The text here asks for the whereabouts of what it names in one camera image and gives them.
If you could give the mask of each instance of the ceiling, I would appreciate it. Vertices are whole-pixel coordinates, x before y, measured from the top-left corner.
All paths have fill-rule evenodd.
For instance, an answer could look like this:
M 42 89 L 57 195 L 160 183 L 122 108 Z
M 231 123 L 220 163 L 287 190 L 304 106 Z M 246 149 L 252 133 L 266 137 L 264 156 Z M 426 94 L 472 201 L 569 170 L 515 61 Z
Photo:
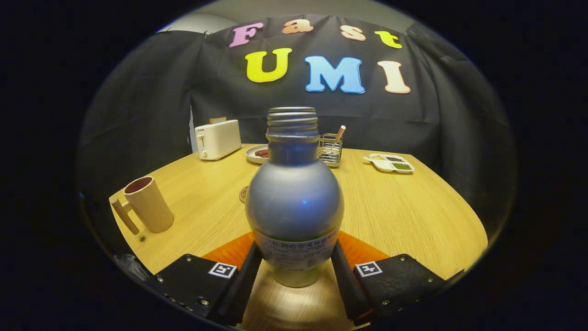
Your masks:
M 356 18 L 404 32 L 414 22 L 405 14 L 372 0 L 219 0 L 195 12 L 245 23 L 289 14 L 324 14 Z

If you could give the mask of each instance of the blue letter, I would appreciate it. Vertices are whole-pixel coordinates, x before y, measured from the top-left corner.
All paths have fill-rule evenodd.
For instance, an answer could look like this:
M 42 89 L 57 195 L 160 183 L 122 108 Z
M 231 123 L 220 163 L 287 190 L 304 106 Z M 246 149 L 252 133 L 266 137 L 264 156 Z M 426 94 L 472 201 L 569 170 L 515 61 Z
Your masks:
M 366 91 L 359 79 L 359 65 L 362 63 L 360 59 L 342 58 L 336 69 L 333 69 L 325 57 L 306 57 L 304 61 L 310 64 L 310 84 L 306 86 L 307 91 L 321 92 L 325 90 L 325 86 L 320 83 L 321 76 L 331 91 L 337 89 L 341 78 L 343 78 L 341 91 L 347 93 L 364 93 Z

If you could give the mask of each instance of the bottle label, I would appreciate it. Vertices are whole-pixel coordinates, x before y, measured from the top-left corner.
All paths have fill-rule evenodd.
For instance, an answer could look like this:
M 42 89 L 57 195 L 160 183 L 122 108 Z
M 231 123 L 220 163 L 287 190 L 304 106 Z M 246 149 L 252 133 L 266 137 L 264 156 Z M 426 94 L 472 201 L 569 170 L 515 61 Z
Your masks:
M 329 234 L 309 241 L 280 241 L 254 231 L 255 239 L 265 260 L 274 267 L 287 271 L 307 271 L 330 258 L 339 227 Z

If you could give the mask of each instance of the beige mug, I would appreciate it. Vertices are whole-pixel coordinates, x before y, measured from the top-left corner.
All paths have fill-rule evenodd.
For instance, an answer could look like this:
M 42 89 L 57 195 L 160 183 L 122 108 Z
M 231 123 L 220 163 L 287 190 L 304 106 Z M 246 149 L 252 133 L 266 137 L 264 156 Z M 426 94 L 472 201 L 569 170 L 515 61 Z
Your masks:
M 129 183 L 123 190 L 126 203 L 121 204 L 117 197 L 112 197 L 110 203 L 123 223 L 133 234 L 139 229 L 129 217 L 129 211 L 134 210 L 141 222 L 153 233 L 160 233 L 173 224 L 173 214 L 165 203 L 155 179 L 151 176 L 141 177 Z

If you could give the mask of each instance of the green powder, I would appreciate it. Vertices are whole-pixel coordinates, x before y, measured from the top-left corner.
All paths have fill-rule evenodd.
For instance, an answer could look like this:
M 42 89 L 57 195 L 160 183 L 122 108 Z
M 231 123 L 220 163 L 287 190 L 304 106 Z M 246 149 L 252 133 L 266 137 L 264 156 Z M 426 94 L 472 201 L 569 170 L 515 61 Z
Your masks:
M 400 170 L 410 170 L 412 169 L 408 164 L 402 164 L 402 163 L 392 163 L 397 169 Z

